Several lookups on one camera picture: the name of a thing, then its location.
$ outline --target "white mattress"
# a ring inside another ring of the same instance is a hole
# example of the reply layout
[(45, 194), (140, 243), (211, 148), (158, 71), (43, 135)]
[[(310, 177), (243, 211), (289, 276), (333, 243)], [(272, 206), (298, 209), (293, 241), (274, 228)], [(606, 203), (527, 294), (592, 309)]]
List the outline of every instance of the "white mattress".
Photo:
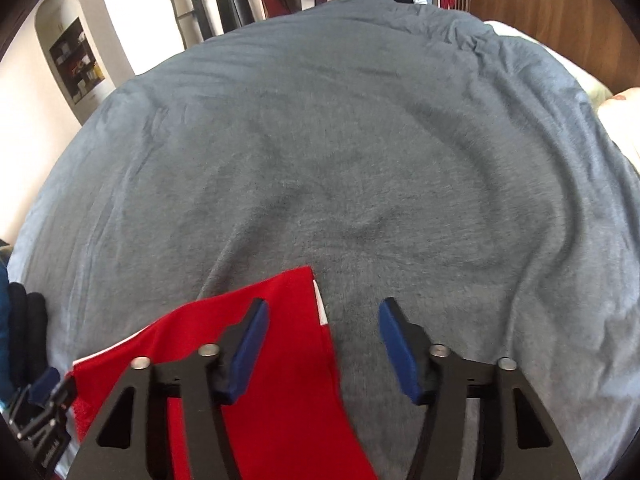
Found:
[(527, 36), (524, 32), (519, 31), (517, 28), (511, 27), (501, 22), (485, 22), (487, 25), (491, 25), (494, 28), (496, 34), (500, 36), (513, 36), (516, 38), (524, 38), (527, 41), (532, 41), (543, 46), (549, 54), (555, 57), (569, 72), (576, 78), (580, 86), (587, 92), (593, 109), (597, 109), (604, 101), (613, 96), (611, 90), (597, 80), (593, 75), (586, 70), (581, 69), (574, 62), (569, 61), (564, 56), (558, 54), (555, 50), (552, 50), (548, 46), (534, 40), (532, 37)]

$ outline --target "white pillow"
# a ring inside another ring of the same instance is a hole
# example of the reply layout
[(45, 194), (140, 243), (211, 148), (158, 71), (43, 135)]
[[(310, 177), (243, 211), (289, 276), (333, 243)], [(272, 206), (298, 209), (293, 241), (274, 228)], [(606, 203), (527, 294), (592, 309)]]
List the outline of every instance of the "white pillow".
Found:
[(550, 49), (548, 46), (534, 40), (532, 37), (527, 36), (524, 32), (519, 31), (517, 28), (510, 27), (501, 22), (485, 22), (487, 25), (491, 25), (498, 36), (512, 36), (514, 38), (523, 38), (527, 41), (532, 41), (538, 45), (543, 46), (546, 51), (555, 57), (564, 66), (569, 74), (575, 77), (578, 84), (584, 89), (589, 96), (591, 106), (596, 110), (604, 101), (612, 97), (611, 90), (604, 86), (594, 76), (588, 73), (586, 70), (581, 69), (574, 62), (569, 61), (564, 56), (560, 56), (555, 50)]
[(613, 96), (597, 113), (611, 140), (640, 173), (640, 88)]

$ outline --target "gray bedsheet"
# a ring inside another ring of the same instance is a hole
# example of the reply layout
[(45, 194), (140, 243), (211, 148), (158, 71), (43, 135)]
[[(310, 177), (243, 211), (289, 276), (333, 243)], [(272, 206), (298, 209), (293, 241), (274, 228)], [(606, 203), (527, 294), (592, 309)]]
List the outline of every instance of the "gray bedsheet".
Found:
[(522, 364), (585, 480), (640, 426), (640, 181), (542, 47), (337, 0), (116, 90), (52, 170), (10, 276), (72, 359), (187, 301), (311, 264), (355, 431), (404, 478), (419, 410), (376, 325), (395, 296), (471, 359)]

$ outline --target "silver bolt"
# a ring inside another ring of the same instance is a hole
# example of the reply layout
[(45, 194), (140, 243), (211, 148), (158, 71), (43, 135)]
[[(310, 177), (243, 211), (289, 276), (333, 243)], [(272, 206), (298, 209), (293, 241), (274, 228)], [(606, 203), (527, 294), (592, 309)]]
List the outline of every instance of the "silver bolt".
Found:
[(220, 347), (213, 343), (208, 343), (198, 348), (198, 354), (200, 354), (202, 357), (212, 357), (214, 355), (218, 355), (219, 353)]
[(451, 350), (444, 345), (431, 345), (429, 353), (434, 357), (448, 357), (451, 354)]
[(146, 356), (136, 357), (131, 361), (131, 368), (134, 370), (144, 370), (145, 368), (149, 368), (151, 364), (151, 359)]
[(513, 372), (516, 368), (518, 368), (518, 363), (509, 357), (503, 357), (501, 359), (498, 359), (498, 366), (502, 370)]

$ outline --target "wooden panel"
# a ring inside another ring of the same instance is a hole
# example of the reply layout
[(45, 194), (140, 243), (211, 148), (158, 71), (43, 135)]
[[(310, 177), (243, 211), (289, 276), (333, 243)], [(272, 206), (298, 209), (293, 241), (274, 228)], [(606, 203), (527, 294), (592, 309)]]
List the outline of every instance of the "wooden panel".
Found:
[(469, 11), (536, 38), (614, 93), (640, 86), (640, 44), (609, 0), (470, 0)]

